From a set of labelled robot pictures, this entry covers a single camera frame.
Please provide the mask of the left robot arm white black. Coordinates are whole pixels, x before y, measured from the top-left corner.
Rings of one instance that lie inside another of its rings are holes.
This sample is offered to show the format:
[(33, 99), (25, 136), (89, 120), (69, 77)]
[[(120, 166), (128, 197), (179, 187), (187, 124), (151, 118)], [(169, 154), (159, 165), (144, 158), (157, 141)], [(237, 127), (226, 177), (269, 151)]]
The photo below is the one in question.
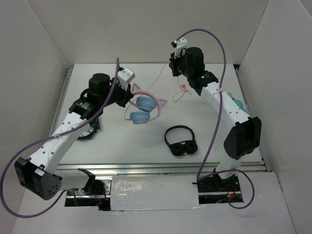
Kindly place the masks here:
[(79, 189), (91, 194), (96, 188), (95, 175), (78, 168), (61, 173), (57, 166), (74, 142), (90, 127), (91, 122), (103, 113), (103, 105), (113, 103), (125, 107), (133, 97), (130, 82), (134, 72), (122, 69), (117, 79), (97, 73), (89, 80), (89, 87), (69, 108), (61, 125), (36, 152), (27, 159), (19, 158), (14, 164), (21, 186), (44, 200), (50, 200), (60, 190)]

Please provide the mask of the blue pink cat-ear headphones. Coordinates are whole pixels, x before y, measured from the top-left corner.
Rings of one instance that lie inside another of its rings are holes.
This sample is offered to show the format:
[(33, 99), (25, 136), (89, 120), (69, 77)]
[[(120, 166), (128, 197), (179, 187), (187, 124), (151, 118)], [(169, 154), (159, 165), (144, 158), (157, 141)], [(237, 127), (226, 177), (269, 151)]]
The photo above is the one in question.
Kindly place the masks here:
[(131, 112), (126, 121), (131, 121), (133, 124), (146, 124), (156, 120), (161, 115), (162, 109), (167, 105), (168, 100), (157, 98), (152, 93), (141, 89), (139, 85), (133, 83), (131, 93), (134, 96), (139, 95), (135, 100), (129, 100), (129, 105), (139, 109), (139, 111)]

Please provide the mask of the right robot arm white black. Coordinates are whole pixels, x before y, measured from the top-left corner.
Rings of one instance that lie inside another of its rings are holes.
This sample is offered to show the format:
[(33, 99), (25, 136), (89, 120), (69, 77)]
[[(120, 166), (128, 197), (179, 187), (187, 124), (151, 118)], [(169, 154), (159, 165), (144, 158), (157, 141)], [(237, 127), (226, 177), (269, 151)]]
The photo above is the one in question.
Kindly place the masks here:
[(200, 48), (178, 46), (169, 61), (173, 76), (183, 75), (189, 86), (218, 112), (217, 123), (223, 121), (230, 130), (223, 143), (226, 156), (214, 169), (214, 175), (197, 180), (199, 184), (207, 182), (216, 190), (223, 191), (233, 180), (243, 157), (259, 147), (261, 120), (247, 114), (222, 90), (221, 80), (205, 69)]

